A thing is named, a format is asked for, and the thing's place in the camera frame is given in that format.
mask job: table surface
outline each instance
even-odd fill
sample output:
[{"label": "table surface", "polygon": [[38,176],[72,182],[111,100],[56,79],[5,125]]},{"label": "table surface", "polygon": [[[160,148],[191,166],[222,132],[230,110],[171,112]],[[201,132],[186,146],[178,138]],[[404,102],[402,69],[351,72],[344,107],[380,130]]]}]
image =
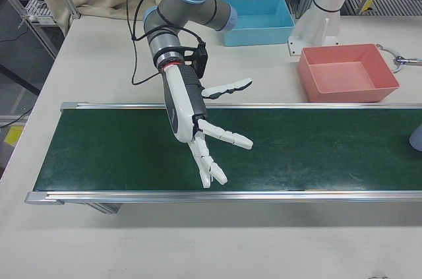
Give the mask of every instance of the table surface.
[{"label": "table surface", "polygon": [[[248,90],[219,102],[305,102],[296,72],[299,58],[290,57],[286,45],[224,47],[218,33],[189,28],[207,42],[205,86],[254,80]],[[379,43],[404,57],[417,57],[421,36],[422,17],[365,16],[343,17],[338,37],[342,44]],[[184,34],[181,40],[195,44]],[[146,42],[138,50],[141,79],[155,71]],[[24,204],[62,102],[163,102],[161,80],[131,86],[132,71],[125,21],[74,21],[0,180],[0,266],[5,277],[420,277],[419,203],[126,204],[115,216],[75,204]],[[385,102],[422,102],[420,67],[406,67],[397,79],[401,88]]]}]

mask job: black power cord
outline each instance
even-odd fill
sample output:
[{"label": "black power cord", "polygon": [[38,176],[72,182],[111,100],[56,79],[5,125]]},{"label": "black power cord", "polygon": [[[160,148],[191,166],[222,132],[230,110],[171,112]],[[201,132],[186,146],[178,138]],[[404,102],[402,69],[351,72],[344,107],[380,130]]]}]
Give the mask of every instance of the black power cord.
[{"label": "black power cord", "polygon": [[23,35],[25,35],[26,33],[28,33],[28,27],[26,28],[25,32],[19,34],[17,37],[11,39],[11,40],[0,40],[0,43],[4,43],[4,42],[14,42],[15,40],[18,40],[20,37],[22,37]]},{"label": "black power cord", "polygon": [[188,32],[188,33],[192,34],[194,37],[196,37],[196,38],[197,38],[198,43],[200,43],[200,44],[205,44],[205,43],[202,41],[201,37],[200,37],[198,34],[195,34],[193,31],[188,30],[187,28],[184,28],[184,27],[180,27],[180,26],[176,26],[176,25],[170,25],[170,24],[167,24],[167,25],[161,25],[161,26],[155,27],[155,28],[151,29],[150,31],[146,32],[146,33],[145,33],[144,35],[142,35],[141,37],[137,38],[137,36],[136,36],[136,21],[137,21],[137,19],[138,19],[139,10],[140,10],[140,8],[141,8],[141,6],[142,6],[142,4],[143,4],[144,2],[145,2],[145,0],[140,0],[140,1],[139,1],[138,5],[137,5],[137,7],[136,7],[136,11],[135,11],[135,14],[134,14],[134,18],[133,18],[133,27],[131,27],[131,23],[130,23],[130,20],[129,20],[129,0],[126,0],[126,20],[127,20],[127,26],[128,26],[128,28],[129,28],[129,32],[131,33],[131,40],[132,40],[132,43],[133,43],[133,49],[134,49],[134,52],[135,52],[135,67],[134,67],[134,70],[133,70],[133,75],[132,75],[132,79],[131,79],[131,83],[132,83],[132,85],[134,85],[134,86],[139,85],[139,84],[142,84],[142,83],[144,83],[144,82],[146,82],[146,81],[148,81],[148,80],[150,80],[150,79],[152,79],[152,78],[154,78],[155,76],[158,76],[158,75],[160,74],[160,72],[158,72],[158,73],[155,73],[155,74],[153,74],[153,75],[149,76],[148,78],[146,78],[146,79],[144,79],[144,80],[142,80],[142,81],[135,82],[136,70],[137,70],[137,68],[138,68],[138,50],[137,50],[137,48],[136,48],[136,44],[135,44],[135,42],[138,42],[138,41],[140,41],[140,40],[142,40],[142,39],[146,38],[146,37],[147,37],[147,36],[149,36],[150,34],[152,34],[152,33],[154,33],[154,32],[157,32],[157,31],[159,31],[159,30],[165,30],[166,28],[167,28],[167,29],[168,29],[168,28],[172,28],[172,29],[175,29],[175,30],[182,30],[182,31],[184,31],[184,32]]},{"label": "black power cord", "polygon": [[14,121],[11,121],[10,123],[7,123],[6,125],[0,126],[0,129],[4,129],[5,127],[8,127],[8,126],[11,126],[12,124],[15,124],[17,121],[19,121],[20,119],[22,119],[25,115],[31,113],[32,109],[33,108],[30,108],[28,111],[26,111],[25,113],[23,113],[20,117],[18,117]]}]

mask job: white robotic hand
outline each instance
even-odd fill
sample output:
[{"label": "white robotic hand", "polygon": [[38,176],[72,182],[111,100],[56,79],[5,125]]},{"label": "white robotic hand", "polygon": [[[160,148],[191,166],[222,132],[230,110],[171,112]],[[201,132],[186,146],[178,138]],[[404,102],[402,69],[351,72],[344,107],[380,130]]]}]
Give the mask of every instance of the white robotic hand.
[{"label": "white robotic hand", "polygon": [[[227,182],[227,177],[210,156],[205,136],[208,135],[246,149],[251,149],[253,142],[243,135],[225,131],[206,121],[207,112],[202,99],[204,92],[192,67],[172,63],[162,69],[162,75],[166,109],[174,135],[177,140],[189,145],[198,165],[204,188],[210,187],[213,178],[223,185]],[[242,90],[251,83],[252,80],[248,78],[213,89],[216,89],[221,95],[222,93],[232,93],[234,90]]]},{"label": "white robotic hand", "polygon": [[205,142],[205,135],[246,149],[251,149],[253,142],[243,135],[225,131],[221,127],[209,124],[209,122],[204,119],[198,120],[198,127],[201,131],[196,132],[193,140],[188,142],[188,145],[195,162],[199,167],[202,185],[204,188],[209,188],[211,186],[212,178],[216,178],[216,180],[223,185],[227,182],[227,177],[224,174],[223,169],[220,168],[210,156],[210,151]]}]

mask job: pink tray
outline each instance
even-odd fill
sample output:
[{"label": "pink tray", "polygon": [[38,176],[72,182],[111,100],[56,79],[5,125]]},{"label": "pink tray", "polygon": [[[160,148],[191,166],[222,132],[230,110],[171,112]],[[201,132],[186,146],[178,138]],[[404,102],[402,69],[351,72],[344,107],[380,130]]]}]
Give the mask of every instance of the pink tray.
[{"label": "pink tray", "polygon": [[378,102],[400,86],[373,44],[303,48],[298,70],[310,102]]}]

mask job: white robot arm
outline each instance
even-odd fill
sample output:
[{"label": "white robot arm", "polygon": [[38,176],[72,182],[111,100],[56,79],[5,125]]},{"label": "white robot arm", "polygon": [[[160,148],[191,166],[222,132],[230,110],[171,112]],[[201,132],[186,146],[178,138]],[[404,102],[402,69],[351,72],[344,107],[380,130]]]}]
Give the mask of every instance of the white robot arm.
[{"label": "white robot arm", "polygon": [[207,60],[205,43],[199,40],[198,48],[183,47],[177,34],[189,21],[215,30],[231,30],[237,14],[227,3],[219,0],[162,0],[157,7],[144,14],[146,32],[153,62],[162,75],[164,97],[171,129],[177,140],[187,143],[198,165],[204,188],[210,187],[212,178],[224,184],[227,177],[214,162],[205,142],[205,135],[251,149],[253,142],[246,137],[225,131],[207,122],[204,98],[215,99],[224,93],[233,93],[251,85],[247,78],[209,89],[199,81]]}]

